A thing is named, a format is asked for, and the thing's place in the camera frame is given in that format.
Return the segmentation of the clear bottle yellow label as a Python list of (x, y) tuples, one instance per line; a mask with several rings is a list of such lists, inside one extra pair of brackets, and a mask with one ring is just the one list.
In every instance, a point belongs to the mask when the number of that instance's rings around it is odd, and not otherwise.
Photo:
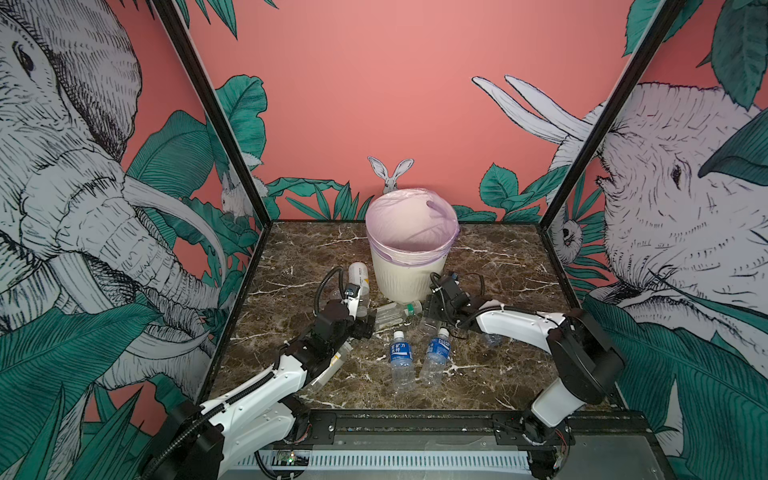
[(331, 358), (329, 366), (315, 379), (313, 379), (304, 390), (308, 394), (314, 394), (320, 391), (330, 379), (341, 369), (345, 361), (349, 358), (353, 346), (349, 341), (342, 344), (339, 350)]

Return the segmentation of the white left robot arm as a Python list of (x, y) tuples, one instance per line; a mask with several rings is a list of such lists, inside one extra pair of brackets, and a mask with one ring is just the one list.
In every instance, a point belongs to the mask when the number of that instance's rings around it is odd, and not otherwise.
[(295, 432), (308, 410), (294, 395), (331, 366), (348, 339), (369, 339), (374, 316), (355, 316), (351, 300), (332, 300), (277, 351), (275, 362), (235, 389), (200, 405), (185, 401), (165, 421), (140, 462), (138, 479), (219, 479), (261, 448)]

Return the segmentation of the clear purple cap bottle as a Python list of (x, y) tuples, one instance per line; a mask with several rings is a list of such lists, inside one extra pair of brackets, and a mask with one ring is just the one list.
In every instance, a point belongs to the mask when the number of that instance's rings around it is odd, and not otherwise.
[(441, 320), (432, 317), (423, 317), (419, 323), (419, 330), (429, 337), (437, 336), (439, 330), (444, 326)]

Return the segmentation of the blue Pocari label bottle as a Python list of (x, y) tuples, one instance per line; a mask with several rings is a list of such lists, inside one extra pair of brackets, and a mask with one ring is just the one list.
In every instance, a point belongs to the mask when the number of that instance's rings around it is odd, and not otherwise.
[(483, 339), (489, 348), (499, 347), (505, 341), (505, 337), (498, 334), (484, 334)]

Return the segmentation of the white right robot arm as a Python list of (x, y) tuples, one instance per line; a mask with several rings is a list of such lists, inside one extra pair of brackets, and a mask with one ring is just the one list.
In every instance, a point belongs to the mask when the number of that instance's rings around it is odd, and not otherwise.
[(447, 325), (506, 337), (551, 356), (558, 377), (514, 424), (532, 444), (543, 444), (553, 434), (562, 433), (565, 420), (582, 406), (602, 403), (626, 367), (619, 347), (585, 310), (520, 311), (483, 294), (469, 295), (453, 272), (432, 272), (429, 280), (437, 298), (438, 318)]

